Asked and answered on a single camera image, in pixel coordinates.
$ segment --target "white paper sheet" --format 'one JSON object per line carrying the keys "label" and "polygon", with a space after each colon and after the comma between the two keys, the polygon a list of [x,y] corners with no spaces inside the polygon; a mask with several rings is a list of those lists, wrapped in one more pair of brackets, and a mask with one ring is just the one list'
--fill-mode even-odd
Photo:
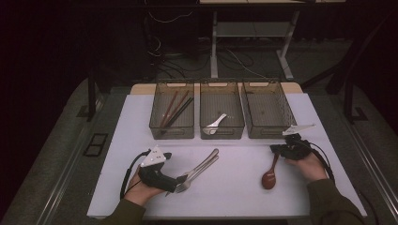
{"label": "white paper sheet", "polygon": [[[306,94],[286,95],[298,125],[316,124],[300,133],[302,139],[320,146],[328,155],[338,189],[365,216],[366,212],[331,146],[327,133]],[[220,158],[180,194],[154,197],[145,218],[297,218],[309,215],[306,181],[297,168],[280,158],[274,189],[261,187],[261,176],[272,163],[269,146],[283,140],[251,140],[246,128],[241,140],[201,140],[195,113],[195,138],[154,140],[149,129],[153,95],[128,96],[105,159],[87,215],[104,218],[113,213],[126,169],[141,152],[158,145],[171,152],[162,172],[177,177],[204,160],[214,148]],[[195,97],[195,111],[199,100]]]}

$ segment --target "cable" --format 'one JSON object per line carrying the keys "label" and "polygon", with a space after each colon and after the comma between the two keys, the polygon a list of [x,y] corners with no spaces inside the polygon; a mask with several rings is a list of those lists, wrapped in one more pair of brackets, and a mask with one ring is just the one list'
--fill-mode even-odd
{"label": "cable", "polygon": [[151,51],[147,51],[147,53],[150,54],[150,55],[153,55],[153,56],[155,56],[155,57],[161,57],[161,54],[160,54],[160,53],[159,53],[159,54],[154,54],[154,53],[152,53]]}
{"label": "cable", "polygon": [[208,61],[209,61],[209,59],[210,59],[210,57],[207,58],[207,60],[205,61],[205,64],[204,64],[204,65],[202,65],[202,66],[199,67],[199,68],[194,68],[194,69],[183,68],[183,67],[181,67],[180,65],[175,64],[175,63],[172,63],[172,62],[170,62],[170,61],[165,61],[165,63],[173,64],[174,66],[176,66],[176,67],[178,67],[178,68],[180,68],[180,69],[182,69],[182,70],[184,70],[184,71],[194,72],[194,71],[199,71],[199,70],[205,68],[206,65],[207,65],[207,63],[208,63]]}
{"label": "cable", "polygon": [[154,37],[159,42],[158,48],[156,48],[156,50],[155,50],[155,51],[157,51],[161,48],[161,41],[156,36],[152,36],[152,37]]}
{"label": "cable", "polygon": [[330,179],[331,181],[333,181],[334,184],[336,183],[336,181],[335,181],[335,179],[334,179],[334,175],[333,175],[333,170],[331,169],[331,166],[330,166],[330,163],[329,163],[329,160],[328,160],[328,156],[326,156],[325,152],[324,152],[318,145],[309,142],[309,144],[315,145],[316,147],[318,147],[318,148],[322,151],[322,153],[325,155],[326,160],[324,160],[324,158],[319,154],[318,151],[316,151],[315,149],[311,148],[311,146],[306,145],[306,144],[304,144],[303,142],[298,142],[298,141],[294,141],[294,143],[299,143],[299,144],[305,146],[306,148],[310,148],[310,149],[311,149],[311,152],[314,153],[314,155],[315,155],[315,156],[319,159],[319,161],[322,163],[323,167],[325,168],[326,172],[327,172],[328,175],[329,175],[329,179]]}
{"label": "cable", "polygon": [[136,185],[140,184],[141,180],[137,181],[137,183],[133,184],[129,189],[126,190],[125,195],[127,192],[129,192],[132,188],[134,188]]}
{"label": "cable", "polygon": [[230,52],[232,55],[234,55],[234,57],[237,59],[237,61],[246,69],[246,70],[248,70],[249,72],[251,72],[252,74],[255,74],[255,75],[257,75],[257,76],[260,76],[260,77],[263,77],[263,78],[266,78],[266,76],[263,76],[263,75],[261,75],[261,74],[259,74],[259,73],[256,73],[256,72],[253,72],[253,71],[251,71],[251,70],[249,70],[247,67],[245,67],[245,65],[237,58],[237,56],[232,52],[232,51],[230,51],[229,49],[226,49],[228,52]]}
{"label": "cable", "polygon": [[310,43],[310,45],[307,47],[307,49],[305,49],[303,52],[301,52],[295,59],[293,59],[292,61],[290,61],[290,62],[288,62],[287,64],[288,65],[291,65],[291,64],[293,64],[293,62],[295,62],[296,60],[298,60],[303,54],[305,54],[308,50],[310,50],[310,48],[313,46],[313,40],[311,40],[311,43]]}
{"label": "cable", "polygon": [[175,68],[175,67],[170,67],[170,66],[168,66],[168,65],[164,65],[164,64],[162,64],[161,66],[163,66],[163,67],[167,67],[167,68],[171,68],[171,69],[173,69],[173,70],[177,71],[179,74],[181,74],[181,76],[182,76],[183,78],[187,78],[187,77],[185,76],[185,74],[184,74],[184,72],[183,72],[183,71],[180,71],[180,70],[178,70],[178,69],[177,69],[177,68]]}
{"label": "cable", "polygon": [[371,208],[371,211],[373,213],[373,215],[375,216],[375,225],[379,224],[378,221],[378,216],[377,213],[375,212],[375,208],[373,207],[373,205],[371,204],[371,202],[369,201],[369,199],[362,193],[362,191],[360,191],[357,187],[353,186],[354,189],[359,193],[360,196],[363,197],[363,199],[369,204],[369,207]]}
{"label": "cable", "polygon": [[226,68],[229,68],[229,69],[232,69],[232,70],[237,70],[237,71],[239,71],[239,70],[244,70],[244,69],[245,69],[245,68],[243,68],[243,67],[233,68],[233,67],[227,66],[227,65],[224,63],[223,58],[224,58],[224,57],[221,56],[220,54],[217,55],[217,60],[220,61]]}
{"label": "cable", "polygon": [[314,143],[312,143],[312,142],[310,142],[310,144],[312,144],[313,146],[315,146],[315,147],[317,147],[319,150],[321,150],[321,152],[322,152],[323,155],[325,156],[325,159],[326,159],[327,163],[328,163],[329,166],[330,166],[330,162],[329,162],[328,156],[326,155],[326,153],[324,152],[324,150],[322,150],[322,148],[320,148],[318,145],[316,145],[316,144],[314,144]]}
{"label": "cable", "polygon": [[151,151],[151,150],[149,149],[149,150],[147,150],[146,152],[141,153],[140,155],[138,155],[138,156],[132,161],[131,165],[129,166],[129,168],[128,168],[127,171],[126,171],[125,178],[123,179],[122,188],[120,189],[120,199],[123,199],[123,197],[125,196],[125,194],[126,194],[126,192],[127,192],[127,191],[125,191],[125,189],[126,189],[127,183],[128,183],[128,181],[129,181],[129,178],[130,178],[130,175],[131,175],[131,169],[132,169],[132,167],[134,166],[135,162],[138,160],[138,158],[140,158],[140,157],[146,157],[147,155],[149,155],[150,151]]}
{"label": "cable", "polygon": [[166,70],[164,70],[164,69],[162,69],[162,68],[159,68],[159,67],[158,67],[158,70],[160,70],[160,71],[166,73],[167,75],[169,75],[170,78],[175,79],[175,77],[174,77],[172,74],[170,74],[169,72],[167,72]]}
{"label": "cable", "polygon": [[150,11],[148,11],[148,15],[156,22],[159,22],[159,23],[171,23],[171,22],[174,22],[174,21],[178,20],[179,18],[191,16],[192,15],[192,11],[190,13],[188,13],[188,14],[185,14],[185,15],[179,15],[179,16],[177,16],[177,17],[175,17],[175,18],[173,18],[172,20],[169,20],[169,21],[162,21],[162,20],[159,20],[159,19],[155,18]]}
{"label": "cable", "polygon": [[[222,49],[223,49],[223,50],[229,51],[228,54],[231,54],[232,56],[234,56],[234,55],[231,53],[231,51],[230,51],[229,49],[227,49],[227,48],[225,48],[225,47],[223,47]],[[254,60],[253,60],[248,54],[243,53],[243,52],[241,52],[240,54],[246,56],[246,57],[251,61],[251,63],[249,63],[249,64],[243,64],[244,67],[247,68],[247,67],[251,67],[251,66],[254,65]],[[231,63],[233,63],[233,64],[237,64],[237,65],[240,65],[240,66],[241,66],[241,64],[240,64],[238,61],[235,62],[236,60],[233,61],[233,60],[229,60],[229,59],[227,59],[227,58],[225,58],[225,60],[227,60],[227,61],[229,61],[229,62],[231,62]]]}

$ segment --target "dark background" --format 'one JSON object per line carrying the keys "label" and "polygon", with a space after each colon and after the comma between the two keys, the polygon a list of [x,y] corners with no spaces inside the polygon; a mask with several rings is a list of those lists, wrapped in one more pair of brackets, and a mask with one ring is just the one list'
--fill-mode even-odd
{"label": "dark background", "polygon": [[[364,7],[303,11],[295,40],[365,37],[395,3],[365,2],[373,6],[370,8],[383,10]],[[380,28],[356,64],[353,76],[398,133],[398,112],[394,107],[397,103],[394,87],[398,84],[397,14],[390,16]],[[102,92],[109,91],[113,85],[132,85],[154,77],[150,66],[152,59],[146,54],[147,37],[142,32],[145,26],[140,18],[143,15],[146,15],[143,11],[82,14],[72,10],[70,2],[62,0],[0,0],[3,143],[0,218],[6,213],[69,96],[87,78],[88,71],[97,74],[96,81]],[[189,34],[191,38],[184,39],[194,43],[197,37],[208,36],[209,30],[203,27],[207,27],[209,15],[195,14],[177,28],[151,26],[150,30],[158,32],[157,35],[176,34],[177,38]],[[180,43],[175,47],[194,54],[195,49],[187,49],[184,44],[189,46]],[[147,75],[134,77],[133,71],[137,70]]]}

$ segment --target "wooden spoon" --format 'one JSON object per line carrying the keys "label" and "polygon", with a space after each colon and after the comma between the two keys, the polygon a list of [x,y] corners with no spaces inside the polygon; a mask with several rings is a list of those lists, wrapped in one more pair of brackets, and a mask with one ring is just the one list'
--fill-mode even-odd
{"label": "wooden spoon", "polygon": [[263,177],[261,178],[261,184],[265,189],[272,189],[275,186],[276,183],[276,178],[275,178],[275,165],[276,162],[278,161],[279,154],[274,155],[274,159],[272,161],[272,166],[269,171],[264,173]]}

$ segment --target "floor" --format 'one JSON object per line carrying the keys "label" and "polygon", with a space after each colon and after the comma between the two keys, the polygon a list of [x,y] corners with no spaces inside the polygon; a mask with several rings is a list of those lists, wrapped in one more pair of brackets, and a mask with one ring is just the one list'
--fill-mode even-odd
{"label": "floor", "polygon": [[[172,48],[167,49],[166,60],[159,66],[157,77],[209,77],[208,40],[201,39],[201,43],[197,57],[186,57]],[[330,68],[342,59],[350,44],[349,40],[342,39],[292,42],[286,58],[295,77],[293,82],[303,83]],[[219,77],[265,76],[284,82],[275,54],[280,46],[279,39],[220,39]],[[304,92],[310,95],[330,142],[359,191],[368,213],[366,223],[377,224],[378,220],[378,224],[397,224],[396,208],[395,214],[392,212],[397,206],[398,137],[359,88],[355,88],[354,106],[360,107],[368,120],[355,125],[347,123],[342,114],[344,93],[328,95],[324,89],[328,80]],[[98,112],[91,122],[84,117],[86,88],[84,81],[70,96],[2,224],[99,223],[87,217],[86,212],[130,87],[115,86],[109,94],[98,93]],[[83,151],[95,133],[108,134],[103,151],[99,157],[85,157]],[[287,223],[311,224],[307,218],[288,219]],[[253,220],[251,224],[267,222]]]}

